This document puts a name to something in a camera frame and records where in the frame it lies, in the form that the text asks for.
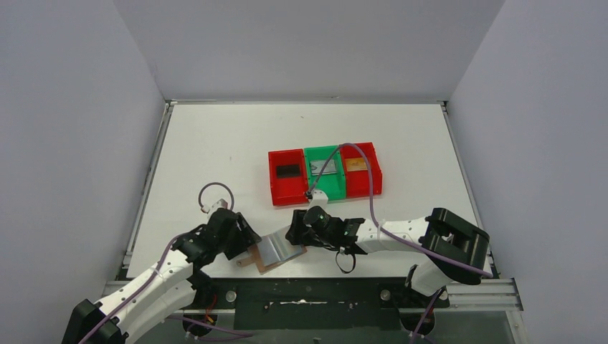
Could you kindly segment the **brown leather card holder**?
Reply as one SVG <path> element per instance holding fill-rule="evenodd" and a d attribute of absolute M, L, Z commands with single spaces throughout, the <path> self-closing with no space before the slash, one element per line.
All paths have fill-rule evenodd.
<path fill-rule="evenodd" d="M 244 268 L 254 265 L 260 274 L 266 274 L 280 265 L 307 252 L 302 244 L 294 245 L 286 239 L 288 228 L 264 235 L 261 240 L 247 249 L 247 256 L 237 260 L 236 265 Z"/>

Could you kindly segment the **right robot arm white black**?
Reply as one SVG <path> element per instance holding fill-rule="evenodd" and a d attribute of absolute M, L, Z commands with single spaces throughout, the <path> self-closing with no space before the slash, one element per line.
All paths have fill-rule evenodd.
<path fill-rule="evenodd" d="M 404 299 L 423 305 L 451 282 L 478 285 L 493 277 L 488 264 L 489 235 L 457 214 L 434 208 L 429 216 L 376 223 L 341 219 L 320 206 L 296 210 L 285 238 L 292 245 L 320 247 L 349 256 L 376 252 L 415 252 L 426 259 L 409 269 Z"/>

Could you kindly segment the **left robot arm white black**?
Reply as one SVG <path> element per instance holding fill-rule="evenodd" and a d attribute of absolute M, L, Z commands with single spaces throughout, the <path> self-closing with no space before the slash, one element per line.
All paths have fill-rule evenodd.
<path fill-rule="evenodd" d="M 133 343 L 169 315 L 191 304 L 217 301 L 203 267 L 219 255 L 234 259 L 260 242 L 243 215 L 217 209 L 207 223 L 175 236 L 159 260 L 119 290 L 72 311 L 63 343 Z"/>

